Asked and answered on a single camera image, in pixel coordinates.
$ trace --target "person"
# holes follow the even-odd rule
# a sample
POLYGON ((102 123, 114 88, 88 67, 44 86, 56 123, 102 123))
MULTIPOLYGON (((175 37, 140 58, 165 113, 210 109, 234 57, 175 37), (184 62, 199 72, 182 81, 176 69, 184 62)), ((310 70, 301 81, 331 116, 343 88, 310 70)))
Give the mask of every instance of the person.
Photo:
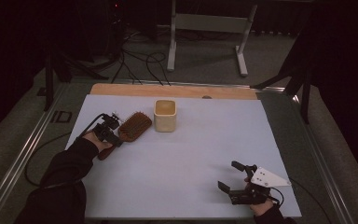
MULTIPOLYGON (((44 173, 40 187, 30 193, 15 224, 83 224, 86 189, 81 179, 90 171, 92 160, 112 144, 101 142, 93 131, 87 132, 65 151, 55 155, 44 173)), ((251 204, 256 224, 292 224, 283 218, 278 206, 268 199, 251 204)))

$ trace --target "cup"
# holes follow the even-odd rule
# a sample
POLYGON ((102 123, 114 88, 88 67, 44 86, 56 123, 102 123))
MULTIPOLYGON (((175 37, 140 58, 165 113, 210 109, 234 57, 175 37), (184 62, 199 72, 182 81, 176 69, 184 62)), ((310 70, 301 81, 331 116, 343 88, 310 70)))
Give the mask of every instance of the cup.
POLYGON ((176 127, 176 103, 174 100, 156 100, 154 124, 157 132, 171 133, 176 127))

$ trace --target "human hand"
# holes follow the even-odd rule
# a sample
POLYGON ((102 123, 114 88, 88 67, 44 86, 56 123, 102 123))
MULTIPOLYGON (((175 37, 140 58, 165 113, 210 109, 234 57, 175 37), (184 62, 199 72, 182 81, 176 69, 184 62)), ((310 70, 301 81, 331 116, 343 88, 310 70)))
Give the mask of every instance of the human hand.
POLYGON ((101 142, 98 139, 97 135, 95 135, 95 132, 93 132, 93 131, 87 132, 82 137, 87 139, 87 140, 89 140, 89 141, 91 141, 91 143, 93 143, 98 148, 99 152, 101 152, 102 150, 104 150, 106 148, 110 148, 110 147, 113 146, 111 143, 101 142))
MULTIPOLYGON (((249 186, 249 177, 245 178, 246 188, 249 186)), ((260 217, 265 214, 271 207, 273 207, 274 203, 271 199, 267 198, 264 203, 260 204, 250 204, 249 207, 254 212, 255 216, 260 217)))

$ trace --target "white tabletop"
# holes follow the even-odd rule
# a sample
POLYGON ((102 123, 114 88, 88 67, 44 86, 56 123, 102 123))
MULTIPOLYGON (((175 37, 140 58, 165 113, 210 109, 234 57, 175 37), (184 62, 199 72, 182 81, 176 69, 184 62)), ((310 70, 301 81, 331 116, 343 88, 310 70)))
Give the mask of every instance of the white tabletop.
MULTIPOLYGON (((125 119, 136 111, 153 120, 153 106, 166 97, 88 95, 68 141, 101 113, 116 111, 125 119)), ((253 214, 247 205, 232 205, 217 187, 243 189, 246 173, 232 161, 264 167, 287 178, 282 158, 258 100, 173 99, 176 130, 158 133, 153 127, 135 142, 123 143, 83 179, 87 189, 86 217, 136 219, 242 218, 253 214)), ((280 187, 281 211, 301 213, 291 187, 280 187)), ((279 193, 271 191, 280 199, 279 193)))

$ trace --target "brush bristles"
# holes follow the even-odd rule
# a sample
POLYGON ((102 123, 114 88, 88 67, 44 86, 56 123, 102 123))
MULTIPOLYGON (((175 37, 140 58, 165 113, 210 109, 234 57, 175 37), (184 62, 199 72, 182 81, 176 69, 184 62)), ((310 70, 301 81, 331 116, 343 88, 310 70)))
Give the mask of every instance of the brush bristles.
POLYGON ((133 142, 152 125, 152 120, 142 112, 135 112, 118 128, 123 142, 133 142))

